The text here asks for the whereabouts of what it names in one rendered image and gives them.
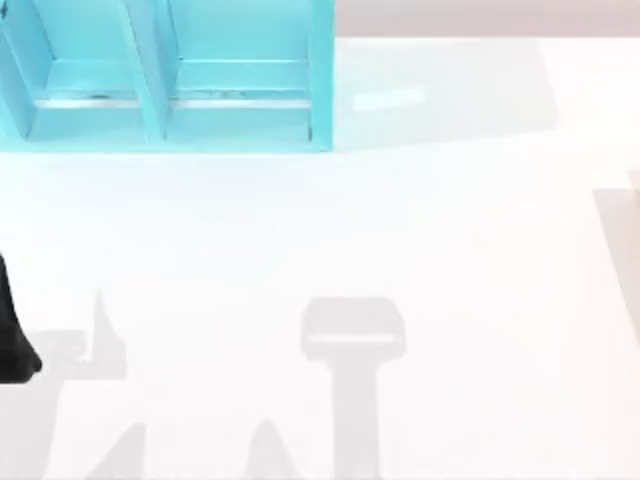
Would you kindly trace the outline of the light blue rack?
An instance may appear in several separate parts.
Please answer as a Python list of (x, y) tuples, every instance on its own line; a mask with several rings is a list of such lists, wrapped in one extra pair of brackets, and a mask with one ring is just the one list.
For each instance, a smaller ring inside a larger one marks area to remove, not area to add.
[(336, 0), (0, 0), (0, 152), (334, 144)]

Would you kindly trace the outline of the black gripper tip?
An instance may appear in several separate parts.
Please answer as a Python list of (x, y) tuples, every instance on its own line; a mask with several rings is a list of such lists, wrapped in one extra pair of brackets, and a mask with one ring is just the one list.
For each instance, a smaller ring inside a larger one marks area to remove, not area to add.
[(23, 384), (43, 362), (20, 325), (4, 257), (0, 254), (0, 384)]

